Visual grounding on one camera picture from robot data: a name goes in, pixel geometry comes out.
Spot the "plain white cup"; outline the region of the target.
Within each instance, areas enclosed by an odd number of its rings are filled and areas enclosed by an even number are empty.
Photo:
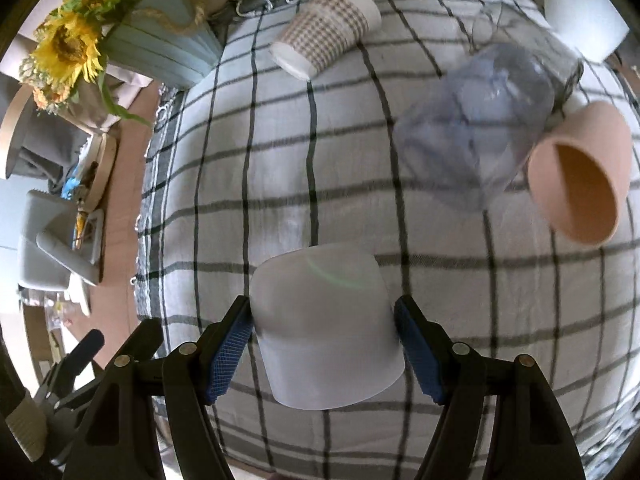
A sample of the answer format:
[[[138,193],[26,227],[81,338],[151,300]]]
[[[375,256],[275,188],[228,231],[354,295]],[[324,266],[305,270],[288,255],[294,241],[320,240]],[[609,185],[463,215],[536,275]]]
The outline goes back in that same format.
[[[250,310],[272,394],[288,408],[344,408],[404,374],[381,270],[358,246],[314,246],[265,261],[250,280]]]

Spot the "peach pink cup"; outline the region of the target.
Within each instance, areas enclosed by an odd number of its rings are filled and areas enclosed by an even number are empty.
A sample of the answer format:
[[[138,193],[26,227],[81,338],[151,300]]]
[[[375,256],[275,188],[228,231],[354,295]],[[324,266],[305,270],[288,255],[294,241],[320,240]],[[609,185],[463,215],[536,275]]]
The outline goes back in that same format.
[[[570,114],[529,156],[529,192],[552,229],[599,246],[620,223],[630,188],[632,140],[622,113],[604,101]]]

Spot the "clear bluish plastic cup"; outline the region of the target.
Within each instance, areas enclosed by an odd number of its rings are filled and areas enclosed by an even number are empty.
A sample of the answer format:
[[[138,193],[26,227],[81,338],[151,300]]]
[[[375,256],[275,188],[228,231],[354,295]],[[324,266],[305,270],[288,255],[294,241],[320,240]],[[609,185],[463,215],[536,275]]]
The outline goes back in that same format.
[[[397,119],[395,148],[436,200],[481,211],[521,170],[553,104],[538,60],[516,44],[493,44],[426,85]]]

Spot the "patterned paper cup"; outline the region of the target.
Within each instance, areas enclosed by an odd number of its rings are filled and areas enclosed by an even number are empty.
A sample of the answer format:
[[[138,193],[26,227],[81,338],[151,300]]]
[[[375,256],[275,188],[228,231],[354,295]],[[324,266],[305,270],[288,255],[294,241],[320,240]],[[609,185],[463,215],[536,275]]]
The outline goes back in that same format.
[[[311,81],[381,24],[381,12],[373,0],[310,0],[269,51],[282,70]]]

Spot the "dark smoky glass cup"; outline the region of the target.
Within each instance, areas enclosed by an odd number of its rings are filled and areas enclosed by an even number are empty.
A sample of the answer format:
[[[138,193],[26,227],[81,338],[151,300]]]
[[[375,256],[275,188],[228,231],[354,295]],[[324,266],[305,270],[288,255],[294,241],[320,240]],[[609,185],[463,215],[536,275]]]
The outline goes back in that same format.
[[[517,44],[538,60],[554,90],[554,110],[562,108],[584,73],[584,62],[575,50],[524,12],[503,2],[484,4],[474,18],[473,47],[480,50],[490,44]]]

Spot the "clear plastic bottle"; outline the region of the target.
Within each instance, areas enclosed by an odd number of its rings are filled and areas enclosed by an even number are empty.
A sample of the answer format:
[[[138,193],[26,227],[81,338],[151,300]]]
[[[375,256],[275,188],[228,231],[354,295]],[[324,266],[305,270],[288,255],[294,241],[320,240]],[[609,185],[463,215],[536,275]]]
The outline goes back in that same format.
[[[76,311],[76,304],[68,300],[62,292],[54,292],[46,297],[44,302],[44,318],[47,330],[58,330],[72,324],[72,317]]]

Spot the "checked grey white tablecloth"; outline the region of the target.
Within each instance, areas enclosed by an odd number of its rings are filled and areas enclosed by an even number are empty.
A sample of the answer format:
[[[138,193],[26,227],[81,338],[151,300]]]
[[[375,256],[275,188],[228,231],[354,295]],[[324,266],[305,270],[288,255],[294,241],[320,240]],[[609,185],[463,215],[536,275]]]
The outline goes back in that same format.
[[[222,52],[162,106],[145,153],[134,298],[162,352],[219,320],[265,260],[356,243],[393,297],[481,354],[539,363],[587,476],[614,466],[639,425],[639,194],[600,248],[552,232],[515,180],[480,214],[436,200],[401,166],[394,120],[469,53],[490,2],[540,20],[541,0],[374,0],[381,29],[314,81],[269,46],[303,0],[232,0]]]

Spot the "yellow sunflower bouquet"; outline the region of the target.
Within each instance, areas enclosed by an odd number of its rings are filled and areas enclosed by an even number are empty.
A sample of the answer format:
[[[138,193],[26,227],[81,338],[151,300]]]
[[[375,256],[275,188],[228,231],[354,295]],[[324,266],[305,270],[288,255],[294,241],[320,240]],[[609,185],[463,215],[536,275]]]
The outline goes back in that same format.
[[[20,66],[20,81],[32,90],[36,107],[60,114],[78,101],[81,82],[93,84],[106,110],[146,123],[115,103],[105,77],[106,30],[122,22],[139,0],[63,0],[35,30],[36,47]]]

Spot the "light blue ribbed vase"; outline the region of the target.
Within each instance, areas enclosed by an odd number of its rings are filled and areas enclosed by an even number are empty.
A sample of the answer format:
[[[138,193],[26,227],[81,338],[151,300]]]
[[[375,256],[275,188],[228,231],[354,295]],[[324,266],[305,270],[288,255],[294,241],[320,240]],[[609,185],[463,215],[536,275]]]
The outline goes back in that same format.
[[[114,65],[190,89],[208,76],[222,53],[209,24],[195,19],[190,0],[139,0],[106,34],[101,52]]]

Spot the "white plant pot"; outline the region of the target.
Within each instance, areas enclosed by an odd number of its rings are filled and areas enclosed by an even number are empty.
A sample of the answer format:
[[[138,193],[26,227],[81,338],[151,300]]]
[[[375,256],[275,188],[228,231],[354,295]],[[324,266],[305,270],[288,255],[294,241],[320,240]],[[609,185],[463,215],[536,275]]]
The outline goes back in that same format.
[[[629,34],[610,0],[544,0],[544,16],[568,46],[593,63],[602,63]]]

